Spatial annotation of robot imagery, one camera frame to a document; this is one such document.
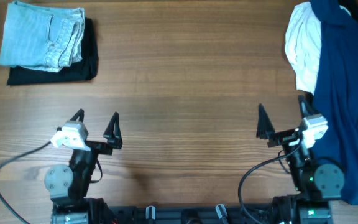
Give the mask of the dark blue t-shirt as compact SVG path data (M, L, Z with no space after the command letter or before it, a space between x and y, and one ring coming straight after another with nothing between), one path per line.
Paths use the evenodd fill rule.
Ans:
M358 205L358 22L337 1L311 2L321 22L321 56L313 106L328 130L313 146L316 157L346 171L343 201Z

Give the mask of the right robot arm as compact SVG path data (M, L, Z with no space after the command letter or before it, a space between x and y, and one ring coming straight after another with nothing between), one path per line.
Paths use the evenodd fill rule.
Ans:
M326 118L304 96L298 97L298 127L276 132L263 105L258 106L256 136L268 147L282 147L295 195L274 197L267 209L268 223L332 223L330 201L341 198L344 169L334 159L317 158L312 147L328 130Z

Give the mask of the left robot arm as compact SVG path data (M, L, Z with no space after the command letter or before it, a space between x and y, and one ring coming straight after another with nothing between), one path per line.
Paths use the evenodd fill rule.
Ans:
M68 164L51 167L44 184L53 202L51 223L117 223L118 220L107 203L101 198L88 198L90 184L98 183L92 175L101 164L98 156L110 156L114 149L123 145L119 127L119 113L115 112L104 131L105 142L89 141L84 125L83 109L57 128L50 142L56 148L73 150Z

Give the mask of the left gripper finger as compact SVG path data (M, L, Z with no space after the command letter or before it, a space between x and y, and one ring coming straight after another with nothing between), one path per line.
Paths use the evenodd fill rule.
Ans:
M122 149L123 141L121 129L119 126L119 113L115 112L105 129L103 137L107 140L107 144L114 149Z
M79 109L71 118L70 121L79 121L83 122L85 117L85 112L83 109Z

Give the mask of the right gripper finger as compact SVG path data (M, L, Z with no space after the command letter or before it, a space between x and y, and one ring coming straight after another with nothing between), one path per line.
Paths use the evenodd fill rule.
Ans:
M298 103L300 107L300 114L302 118L313 116L319 113L318 110L312 107L309 101L305 98L304 95L298 96Z
M260 139L270 139L275 129L262 103L258 105L258 123L256 136Z

